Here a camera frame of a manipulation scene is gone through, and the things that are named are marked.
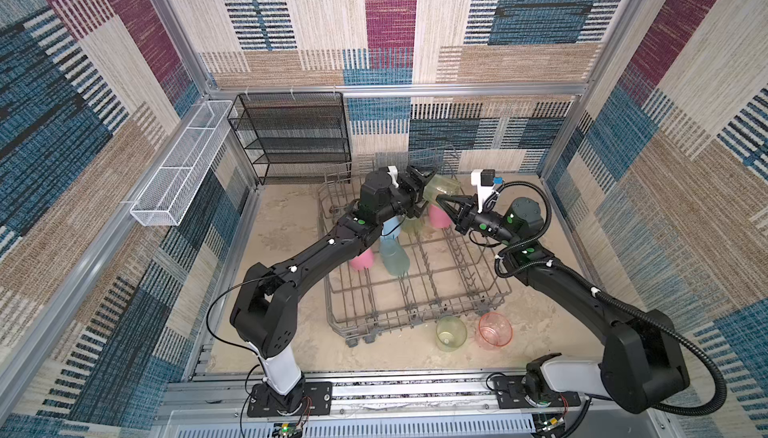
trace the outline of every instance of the table surface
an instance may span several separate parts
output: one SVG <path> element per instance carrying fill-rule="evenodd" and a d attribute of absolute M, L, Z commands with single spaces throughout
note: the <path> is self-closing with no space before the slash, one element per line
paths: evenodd
<path fill-rule="evenodd" d="M 520 179 L 541 185 L 536 176 L 503 176 L 505 181 Z M 459 180 L 464 191 L 471 194 L 469 175 L 462 175 Z M 243 280 L 252 264 L 261 262 L 270 266 L 279 263 L 317 240 L 317 189 L 316 184 L 274 184 L 264 188 L 262 203 L 237 271 L 237 283 Z M 512 187 L 504 191 L 497 209 L 505 210 L 519 196 L 540 201 L 535 191 L 527 187 Z M 425 225 L 424 233 L 433 232 Z M 541 241 L 565 264 L 580 269 L 556 217 Z M 435 269 L 452 265 L 447 253 L 430 252 L 429 260 Z M 428 370 L 524 367 L 527 362 L 553 352 L 580 358 L 599 359 L 602 356 L 600 341 L 576 318 L 538 291 L 525 287 L 516 279 L 509 281 L 512 292 L 496 312 L 512 324 L 512 342 L 498 350 L 481 348 L 475 342 L 479 317 L 472 314 L 461 317 L 468 330 L 466 343 L 451 353 L 437 348 L 434 323 L 384 333 L 372 344 L 360 340 L 357 347 L 347 347 L 345 340 L 334 333 L 327 323 L 326 302 L 320 281 L 299 303 L 299 325 L 292 341 L 296 362 L 305 371 Z M 232 293 L 225 304 L 225 317 L 229 317 L 234 299 L 235 293 Z M 217 333 L 226 340 L 241 342 L 228 319 L 222 321 Z M 255 362 L 252 353 L 216 342 L 207 371 L 247 371 Z"/>

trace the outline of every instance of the wall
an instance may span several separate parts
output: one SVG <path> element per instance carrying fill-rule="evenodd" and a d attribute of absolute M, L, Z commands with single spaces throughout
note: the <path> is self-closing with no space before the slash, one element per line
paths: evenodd
<path fill-rule="evenodd" d="M 621 3 L 170 1 L 216 84 L 251 89 L 582 81 Z M 567 112 L 558 106 L 570 100 L 570 96 L 350 99 L 352 155 L 441 143 L 471 151 L 462 158 L 467 166 L 478 157 L 489 157 L 504 163 L 506 171 L 517 171 L 523 163 L 526 171 L 536 171 Z M 525 136 L 522 144 L 517 134 Z M 502 143 L 503 136 L 510 137 Z M 488 149 L 499 151 L 489 154 Z"/>
<path fill-rule="evenodd" d="M 610 293 L 718 363 L 688 436 L 768 430 L 768 0 L 647 0 L 548 184 Z M 692 388 L 711 397 L 689 361 Z"/>
<path fill-rule="evenodd" d="M 0 0 L 0 362 L 197 99 L 149 0 Z M 250 172 L 120 249 L 0 436 L 140 436 L 178 380 Z"/>

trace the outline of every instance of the white mesh basket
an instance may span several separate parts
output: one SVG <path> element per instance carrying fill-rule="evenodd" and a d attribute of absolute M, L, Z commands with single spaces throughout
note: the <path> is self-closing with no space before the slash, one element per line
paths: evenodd
<path fill-rule="evenodd" d="M 224 143 L 232 101 L 207 101 L 192 117 L 130 214 L 143 226 L 178 226 Z"/>

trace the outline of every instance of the dish rack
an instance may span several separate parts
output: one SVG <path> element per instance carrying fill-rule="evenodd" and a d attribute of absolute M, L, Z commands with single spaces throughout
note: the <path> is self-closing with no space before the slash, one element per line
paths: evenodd
<path fill-rule="evenodd" d="M 404 168 L 403 161 L 407 161 L 421 171 L 436 169 L 455 177 L 451 168 L 458 159 L 453 159 L 451 153 L 456 152 L 439 148 L 383 159 L 397 163 L 398 168 Z M 338 171 L 326 173 L 317 201 L 320 236 L 333 227 L 347 204 L 359 195 L 374 162 L 385 165 L 379 161 L 382 157 L 370 163 L 355 163 L 354 167 L 343 164 L 336 168 Z M 491 249 L 475 245 L 452 228 L 434 230 L 426 216 L 422 219 L 420 232 L 403 231 L 397 238 L 411 260 L 404 276 L 392 277 L 386 272 L 377 256 L 377 241 L 372 246 L 375 260 L 371 269 L 356 271 L 344 263 L 324 279 L 328 324 L 349 347 L 355 347 L 361 338 L 372 343 L 382 333 L 446 316 L 483 315 L 504 303 L 504 297 L 512 292 L 505 279 L 495 276 Z"/>

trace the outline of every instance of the robotic arm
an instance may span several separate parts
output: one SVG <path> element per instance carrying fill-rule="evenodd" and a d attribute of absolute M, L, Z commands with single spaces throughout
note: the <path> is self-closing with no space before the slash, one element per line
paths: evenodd
<path fill-rule="evenodd" d="M 246 272 L 230 323 L 264 368 L 265 383 L 255 390 L 264 416 L 273 416 L 275 411 L 293 413 L 305 395 L 302 373 L 290 347 L 299 300 L 332 269 L 370 247 L 381 236 L 385 221 L 398 215 L 421 216 L 426 208 L 422 194 L 431 178 L 432 173 L 422 174 L 410 166 L 399 175 L 395 167 L 369 173 L 360 199 L 350 204 L 327 235 L 289 260 L 272 267 L 257 263 Z M 553 392 L 576 391 L 608 395 L 635 414 L 651 406 L 678 414 L 708 414 L 722 406 L 726 388 L 719 370 L 704 352 L 674 331 L 666 315 L 657 309 L 644 313 L 610 297 L 538 242 L 552 219 L 551 206 L 538 187 L 519 181 L 494 190 L 498 179 L 494 179 L 493 170 L 475 171 L 472 182 L 478 187 L 474 196 L 437 197 L 456 231 L 476 231 L 498 245 L 506 245 L 496 256 L 496 274 L 501 278 L 514 276 L 554 299 L 605 346 L 600 364 L 574 365 L 557 354 L 529 364 L 525 391 L 533 404 L 546 402 Z M 546 206 L 545 219 L 539 204 L 529 198 L 514 200 L 503 215 L 493 210 L 501 191 L 513 185 L 528 186 L 540 194 Z M 694 352 L 715 378 L 715 397 L 706 405 L 677 408 L 661 403 L 690 383 L 678 343 Z"/>

